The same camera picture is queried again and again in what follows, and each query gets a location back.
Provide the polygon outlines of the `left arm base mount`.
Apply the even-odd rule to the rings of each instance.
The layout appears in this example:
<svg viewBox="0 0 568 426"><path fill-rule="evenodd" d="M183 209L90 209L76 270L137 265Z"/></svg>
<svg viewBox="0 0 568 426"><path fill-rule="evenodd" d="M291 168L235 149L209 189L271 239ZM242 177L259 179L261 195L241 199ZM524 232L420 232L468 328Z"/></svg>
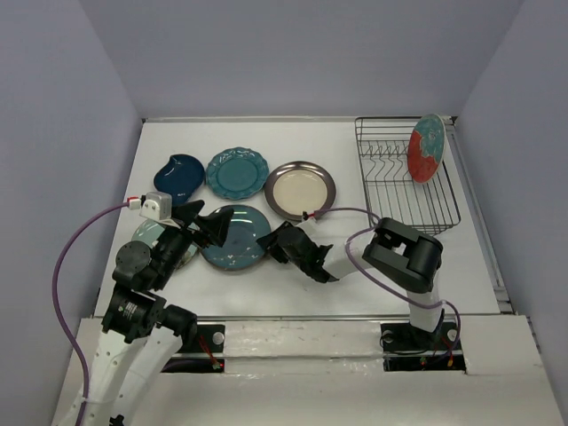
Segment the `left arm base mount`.
<svg viewBox="0 0 568 426"><path fill-rule="evenodd" d="M183 343L163 368L168 374L222 374L225 371L225 325L199 324L195 338Z"/></svg>

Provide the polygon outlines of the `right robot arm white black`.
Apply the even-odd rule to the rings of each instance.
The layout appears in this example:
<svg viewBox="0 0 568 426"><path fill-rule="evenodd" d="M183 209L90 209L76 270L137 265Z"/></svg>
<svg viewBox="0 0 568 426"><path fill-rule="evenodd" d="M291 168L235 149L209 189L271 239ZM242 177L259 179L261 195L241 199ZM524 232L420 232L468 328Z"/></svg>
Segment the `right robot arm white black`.
<svg viewBox="0 0 568 426"><path fill-rule="evenodd" d="M277 262L291 263L320 283L378 271L405 291L410 341L428 348L440 338L444 313L435 276L443 246L436 238L388 217L363 233L332 238L310 217L297 225L286 221L256 242Z"/></svg>

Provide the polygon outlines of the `blue plate white blossoms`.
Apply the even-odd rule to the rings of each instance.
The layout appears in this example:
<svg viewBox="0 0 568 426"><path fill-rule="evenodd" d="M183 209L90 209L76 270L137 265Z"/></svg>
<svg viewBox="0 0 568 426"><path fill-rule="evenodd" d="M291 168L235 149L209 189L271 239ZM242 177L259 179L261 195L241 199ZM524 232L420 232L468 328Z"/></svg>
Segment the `blue plate white blossoms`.
<svg viewBox="0 0 568 426"><path fill-rule="evenodd" d="M252 206L231 204L217 209L216 213L228 209L233 209L233 216L225 244L210 246L201 255L218 269L236 272L262 260L265 250L256 241L270 234L272 229L265 215Z"/></svg>

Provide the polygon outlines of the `pale green flower plate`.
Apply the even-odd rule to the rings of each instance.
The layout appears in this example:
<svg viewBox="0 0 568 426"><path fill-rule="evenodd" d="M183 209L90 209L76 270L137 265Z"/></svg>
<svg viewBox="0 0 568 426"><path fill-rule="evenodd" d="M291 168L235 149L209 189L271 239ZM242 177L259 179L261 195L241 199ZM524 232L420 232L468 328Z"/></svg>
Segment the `pale green flower plate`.
<svg viewBox="0 0 568 426"><path fill-rule="evenodd" d="M147 219L136 229L136 231L132 234L131 239L133 241L142 241L150 248L153 248L165 229L166 225ZM179 270L185 267L199 254L200 250L201 249L193 243L187 249L182 260L177 264L176 269Z"/></svg>

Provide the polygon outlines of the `red teal floral plate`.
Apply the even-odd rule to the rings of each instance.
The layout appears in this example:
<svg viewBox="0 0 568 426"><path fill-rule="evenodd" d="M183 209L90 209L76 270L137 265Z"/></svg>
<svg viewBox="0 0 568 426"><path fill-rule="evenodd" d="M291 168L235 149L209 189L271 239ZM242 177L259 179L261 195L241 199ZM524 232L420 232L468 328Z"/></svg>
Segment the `red teal floral plate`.
<svg viewBox="0 0 568 426"><path fill-rule="evenodd" d="M446 127L438 114L423 116L414 126L407 148L407 168L412 180L430 182L442 165Z"/></svg>

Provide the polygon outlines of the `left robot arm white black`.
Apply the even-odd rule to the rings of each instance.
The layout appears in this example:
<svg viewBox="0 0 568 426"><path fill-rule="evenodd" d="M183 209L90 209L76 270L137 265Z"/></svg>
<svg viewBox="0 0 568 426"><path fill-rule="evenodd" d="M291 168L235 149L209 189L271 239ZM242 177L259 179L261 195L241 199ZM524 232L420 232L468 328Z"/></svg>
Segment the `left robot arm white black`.
<svg viewBox="0 0 568 426"><path fill-rule="evenodd" d="M198 320L193 312L158 296L187 250L224 245L234 210L201 215L202 200L173 206L170 195L151 192L128 198L122 208L164 225L156 244L128 241L115 257L114 289L101 321L92 361L65 322L59 298L52 302L83 371L78 391L61 425L131 425L154 381L177 351L191 348Z"/></svg>

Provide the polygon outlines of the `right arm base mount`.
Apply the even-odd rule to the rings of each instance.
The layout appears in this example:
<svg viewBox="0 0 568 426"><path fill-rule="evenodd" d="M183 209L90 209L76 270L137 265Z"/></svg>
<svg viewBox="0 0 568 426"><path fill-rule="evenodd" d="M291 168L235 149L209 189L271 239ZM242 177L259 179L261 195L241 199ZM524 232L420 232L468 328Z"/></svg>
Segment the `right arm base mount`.
<svg viewBox="0 0 568 426"><path fill-rule="evenodd" d="M379 344L383 369L388 373L423 371L466 371L462 345L455 343L457 326L444 322L438 332L428 334L409 323L381 325Z"/></svg>

